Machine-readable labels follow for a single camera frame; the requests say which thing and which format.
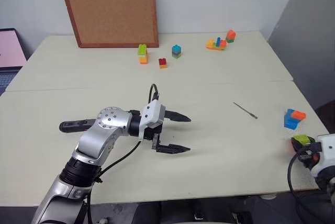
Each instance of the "laptop keyboard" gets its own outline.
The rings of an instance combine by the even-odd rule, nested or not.
[[[0,74],[0,87],[6,88],[16,74]]]

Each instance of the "blue lego brick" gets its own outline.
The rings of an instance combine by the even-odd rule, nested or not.
[[[182,47],[180,47],[179,45],[176,44],[175,46],[172,47],[172,53],[179,54],[181,52],[182,52]]]
[[[301,120],[292,118],[291,115],[295,110],[288,109],[287,113],[284,117],[284,127],[291,129],[291,130],[296,130],[298,128],[298,125]]]
[[[221,38],[218,37],[218,39],[216,40],[216,47],[220,47],[220,42],[221,42]]]

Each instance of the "laptop screen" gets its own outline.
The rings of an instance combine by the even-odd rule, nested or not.
[[[23,66],[26,62],[15,30],[0,30],[0,69]]]

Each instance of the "tabletop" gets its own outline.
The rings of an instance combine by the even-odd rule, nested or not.
[[[239,32],[225,51],[206,49],[225,33],[160,34],[159,48],[148,48],[139,64],[137,48],[81,49],[74,36],[47,37],[10,83],[7,91],[112,87],[115,84],[226,84],[291,81],[292,76],[258,31]],[[179,59],[172,46],[182,47]],[[159,58],[167,68],[159,69]]]
[[[60,132],[60,122],[95,118],[108,106],[141,110],[150,84],[4,93],[0,97],[0,205],[41,202],[82,135]],[[156,153],[152,142],[144,141],[104,174],[102,184],[94,186],[93,203],[287,191],[287,166],[294,154],[289,138],[298,133],[311,137],[328,133],[291,81],[157,85],[166,109],[192,119],[164,121],[162,144],[180,144],[191,150]],[[297,131],[283,126],[289,108],[307,114]],[[136,143],[135,137],[120,137],[104,167]],[[296,162],[292,172],[295,189],[317,187],[301,163]]]

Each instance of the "wooden frame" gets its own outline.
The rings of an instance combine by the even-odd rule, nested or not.
[[[116,29],[117,32],[113,33],[113,24],[118,25],[118,23],[116,23],[115,20],[111,21],[110,23],[107,22],[107,23],[100,23],[99,24],[100,20],[91,19],[89,23],[83,23],[83,19],[80,17],[83,14],[83,12],[82,11],[81,12],[75,11],[76,14],[74,14],[74,9],[76,9],[76,8],[75,7],[73,8],[73,6],[75,6],[75,5],[78,6],[78,0],[75,0],[75,1],[76,1],[76,4],[73,4],[74,1],[72,1],[72,3],[71,3],[70,0],[65,0],[65,3],[66,3],[66,6],[68,8],[68,12],[69,12],[71,24],[72,24],[72,27],[73,27],[73,31],[74,31],[78,46],[80,48],[138,47],[138,45],[141,44],[141,43],[145,43],[148,47],[158,47],[159,46],[158,33],[157,33],[157,18],[156,18],[155,0],[148,0],[147,2],[145,2],[145,0],[144,0],[146,5],[151,7],[150,10],[146,9],[146,12],[149,13],[149,14],[146,15],[146,16],[144,16],[144,15],[141,16],[142,18],[145,17],[145,20],[143,21],[143,23],[136,23],[137,25],[139,25],[138,27],[134,26],[132,24],[132,26],[128,26],[128,27],[130,27],[130,29],[128,29],[128,31],[126,31],[124,35],[122,34],[122,32],[123,32],[122,31],[121,32],[122,35],[120,36],[121,39],[116,38],[118,36],[117,32],[120,32],[120,27],[124,27],[124,26],[119,26],[119,28]],[[85,5],[86,0],[80,0],[80,1],[81,1],[81,4]],[[119,3],[121,3],[121,5],[124,5],[124,3],[125,3],[125,2],[122,2],[122,0],[120,0],[120,1],[119,0],[113,0],[113,1],[119,2]],[[128,6],[127,5],[124,5],[124,6],[125,7],[132,7],[132,6],[135,6],[136,4],[137,3],[132,5],[132,3],[129,3]],[[112,4],[111,4],[111,6],[112,6],[112,8],[107,7],[107,10],[109,12],[114,11]],[[126,15],[129,19],[129,23],[131,23],[132,21],[134,21],[133,16],[136,16],[137,13],[136,12],[129,12],[129,13],[126,13]],[[109,19],[109,17],[113,18],[113,16],[105,16],[104,18]],[[90,24],[91,27],[88,27],[88,29],[86,30],[86,35],[84,35],[83,31],[85,29],[83,29],[83,25],[85,26],[86,24]],[[97,35],[99,33],[99,31],[98,31],[99,28],[102,28],[102,32],[107,32],[107,36],[104,37],[103,35],[102,36],[99,35],[100,39],[103,39],[102,41],[95,41],[95,40],[89,41],[89,40],[87,40],[87,37],[90,37],[91,35],[93,35],[93,34],[90,34],[90,32],[92,30],[94,30],[95,34]],[[127,41],[127,40],[132,40],[130,37],[128,38],[128,37],[125,36],[125,35],[127,35],[127,33],[130,35],[130,37],[132,37],[132,36],[134,37],[134,41]],[[104,40],[108,40],[108,37],[111,37],[111,39],[113,39],[113,37],[114,37],[115,41],[113,41],[113,40],[110,40],[108,42],[104,41]]]

